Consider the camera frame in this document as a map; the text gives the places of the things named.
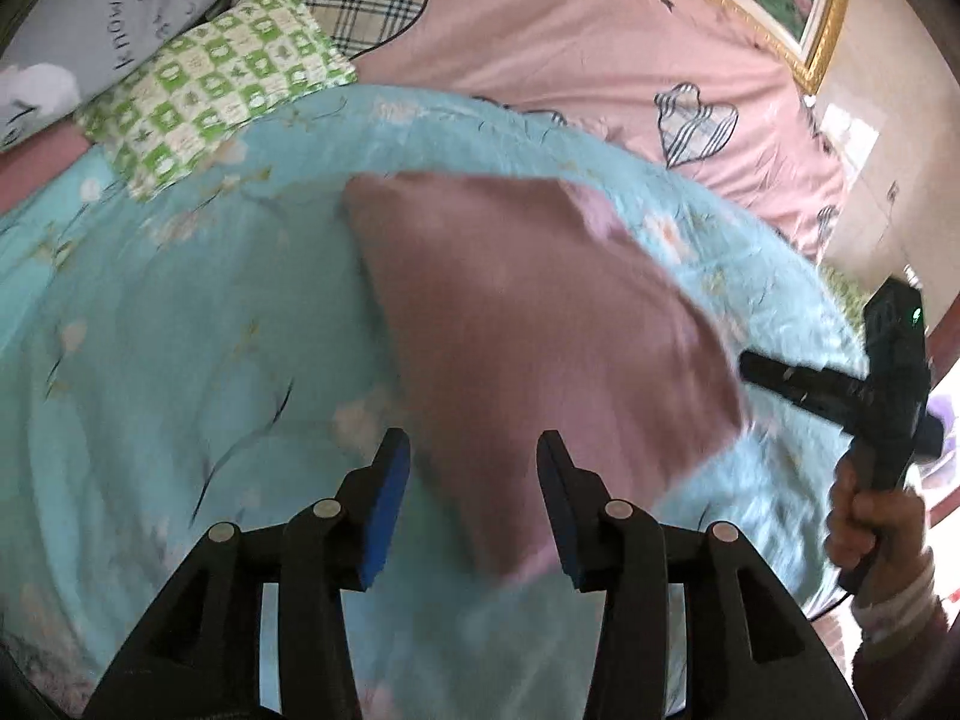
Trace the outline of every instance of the bedding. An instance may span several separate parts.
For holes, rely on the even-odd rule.
[[[241,0],[176,36],[80,109],[130,194],[147,199],[244,124],[290,100],[356,81],[299,0]]]
[[[666,165],[804,255],[846,199],[789,67],[713,0],[304,0],[365,83],[480,97]]]
[[[557,566],[534,467],[547,426],[642,508],[740,434],[740,386],[712,324],[601,191],[364,175],[344,204],[415,440],[486,570],[526,580]]]
[[[833,299],[843,312],[844,317],[847,318],[853,332],[862,340],[864,334],[863,309],[872,295],[866,292],[850,276],[830,264],[820,263],[817,266],[817,272],[824,280],[824,285],[833,295]]]
[[[147,203],[93,148],[0,218],[0,640],[62,706],[79,711],[210,525],[285,521],[366,463],[387,425],[408,423],[340,199],[358,172],[401,170],[594,187],[731,354],[752,344],[864,368],[813,267],[765,225],[543,114],[327,90],[252,122]],[[736,522],[813,608],[833,583],[820,544],[846,440],[775,396],[747,396],[749,432],[654,512],[689,528]],[[603,599],[559,572],[522,586],[477,573],[428,471],[417,457],[376,585],[344,596],[367,717],[579,718]],[[264,630],[274,624],[268,604]],[[275,706],[267,635],[262,664]]]
[[[0,52],[0,151],[91,100],[216,0],[37,0]]]
[[[83,130],[73,122],[58,122],[0,154],[0,214],[73,165],[90,148]]]

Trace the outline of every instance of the handheld device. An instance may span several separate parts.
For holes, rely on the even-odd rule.
[[[902,488],[915,456],[939,457],[944,425],[926,410],[930,366],[926,360],[920,291],[888,278],[863,309],[870,371],[865,380],[833,368],[802,367],[747,350],[740,376],[828,419],[866,442],[875,452],[872,467],[858,467],[863,488]],[[877,559],[877,545],[860,564],[840,574],[838,584],[856,595]]]

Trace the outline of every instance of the person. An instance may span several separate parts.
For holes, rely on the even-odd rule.
[[[841,569],[877,543],[851,611],[863,632],[853,689],[869,720],[960,720],[960,626],[949,630],[933,589],[928,514],[914,490],[861,490],[872,450],[854,443],[836,466],[824,549]]]

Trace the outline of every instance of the light blue blanket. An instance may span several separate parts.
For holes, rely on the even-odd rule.
[[[862,370],[814,269],[762,223],[545,117],[423,91],[318,93],[147,203],[95,149],[0,218],[2,637],[61,704],[82,704],[212,523],[285,521],[368,461],[397,375],[340,194],[354,173],[397,170],[600,187],[731,353]],[[655,514],[736,522],[809,606],[832,583],[820,544],[846,442],[750,399],[749,434]],[[415,469],[386,569],[344,599],[368,716],[579,718],[602,601],[559,574],[526,587],[475,575],[455,512]],[[676,615],[675,643],[682,630]],[[269,704],[269,637],[263,659]],[[680,648],[672,664],[678,706]]]

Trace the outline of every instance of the metal rivet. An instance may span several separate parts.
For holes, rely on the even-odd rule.
[[[323,498],[322,501],[317,501],[313,505],[313,514],[320,519],[330,519],[330,517],[336,517],[341,508],[340,501],[336,498]]]
[[[224,541],[230,541],[233,538],[233,534],[236,533],[237,528],[235,528],[229,522],[218,522],[210,530],[206,532],[210,536],[210,541],[216,541],[218,544],[224,543]]]
[[[607,513],[607,517],[613,517],[613,519],[630,519],[634,513],[634,507],[626,501],[614,498],[603,507],[603,511]]]
[[[726,541],[726,543],[731,544],[740,538],[740,531],[738,531],[736,525],[731,525],[728,522],[718,522],[713,527],[713,535],[719,541]]]

